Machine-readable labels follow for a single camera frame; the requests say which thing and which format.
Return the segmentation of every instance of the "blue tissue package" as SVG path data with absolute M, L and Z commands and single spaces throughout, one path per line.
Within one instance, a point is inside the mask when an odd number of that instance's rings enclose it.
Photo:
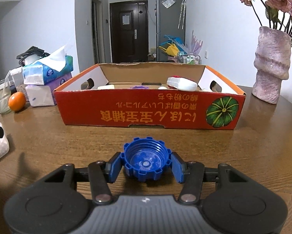
M 24 66 L 22 73 L 24 76 L 24 84 L 45 85 L 71 71 L 73 71 L 73 58 L 72 56 L 66 55 L 66 65 L 61 71 L 57 71 L 41 62 L 37 62 Z

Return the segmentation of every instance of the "cardboard box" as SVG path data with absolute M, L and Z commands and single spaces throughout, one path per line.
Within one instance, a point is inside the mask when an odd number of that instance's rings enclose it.
M 158 90 L 173 75 L 194 80 L 200 88 Z M 107 84 L 115 89 L 97 90 Z M 92 88 L 81 90 L 84 85 Z M 150 89 L 130 89 L 135 85 Z M 234 129 L 246 98 L 238 86 L 208 66 L 157 62 L 97 64 L 54 93 L 66 125 L 171 129 Z

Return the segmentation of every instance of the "yellow bag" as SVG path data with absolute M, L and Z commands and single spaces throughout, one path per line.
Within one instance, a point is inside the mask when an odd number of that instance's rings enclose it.
M 175 57 L 178 55 L 178 52 L 180 51 L 178 47 L 173 43 L 169 44 L 168 48 L 164 48 L 162 46 L 159 46 L 161 50 L 163 50 L 167 55 Z

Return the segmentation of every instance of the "tissue box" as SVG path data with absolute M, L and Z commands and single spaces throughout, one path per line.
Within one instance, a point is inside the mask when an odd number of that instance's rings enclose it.
M 73 58 L 66 56 L 66 65 L 61 71 L 50 68 L 41 62 L 26 65 L 23 67 L 24 84 L 27 85 L 46 85 L 56 78 L 73 71 Z
M 28 94 L 30 105 L 37 106 L 51 106 L 56 105 L 54 96 L 54 89 L 62 85 L 64 82 L 72 78 L 71 73 L 57 78 L 56 80 L 48 83 L 47 85 L 28 85 L 26 91 Z

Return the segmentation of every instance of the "pumpkin illustration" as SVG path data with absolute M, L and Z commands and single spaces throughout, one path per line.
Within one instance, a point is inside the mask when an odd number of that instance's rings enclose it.
M 225 127 L 236 117 L 238 108 L 236 99 L 230 96 L 218 98 L 207 109 L 207 123 L 214 128 Z

